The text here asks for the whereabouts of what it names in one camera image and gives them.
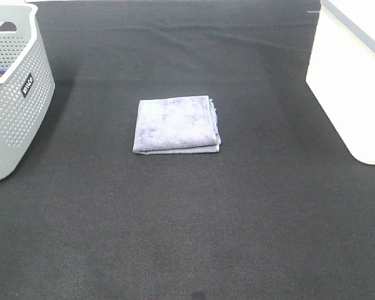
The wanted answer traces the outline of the black table mat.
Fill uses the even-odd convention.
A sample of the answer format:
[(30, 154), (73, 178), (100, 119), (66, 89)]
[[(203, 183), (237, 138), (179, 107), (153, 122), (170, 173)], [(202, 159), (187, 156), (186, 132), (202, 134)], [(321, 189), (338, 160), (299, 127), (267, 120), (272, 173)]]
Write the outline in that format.
[[(53, 1), (56, 83), (0, 182), (0, 299), (375, 299), (375, 166), (309, 90), (318, 1)], [(133, 153), (210, 96), (216, 154)]]

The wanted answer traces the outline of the white storage box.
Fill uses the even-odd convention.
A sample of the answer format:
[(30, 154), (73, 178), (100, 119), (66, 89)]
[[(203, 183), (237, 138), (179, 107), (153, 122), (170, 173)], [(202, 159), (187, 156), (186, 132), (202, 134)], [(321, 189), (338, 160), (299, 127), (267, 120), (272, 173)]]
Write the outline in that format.
[(375, 165), (375, 1), (321, 1), (306, 82), (351, 155)]

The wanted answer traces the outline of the grey perforated laundry basket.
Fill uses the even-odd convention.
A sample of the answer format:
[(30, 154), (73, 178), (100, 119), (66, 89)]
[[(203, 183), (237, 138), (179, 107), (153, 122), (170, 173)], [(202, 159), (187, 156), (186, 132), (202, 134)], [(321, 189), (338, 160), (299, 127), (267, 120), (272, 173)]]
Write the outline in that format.
[(55, 82), (39, 30), (38, 7), (25, 1), (0, 1), (0, 180), (9, 176), (28, 150), (46, 115)]

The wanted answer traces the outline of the folded lavender towel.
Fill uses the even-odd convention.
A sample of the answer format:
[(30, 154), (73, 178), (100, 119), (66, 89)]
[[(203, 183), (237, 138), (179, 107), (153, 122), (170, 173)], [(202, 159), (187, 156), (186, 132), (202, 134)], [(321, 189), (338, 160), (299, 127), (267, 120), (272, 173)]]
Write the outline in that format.
[(221, 137), (209, 96), (141, 100), (133, 152), (136, 154), (217, 153)]

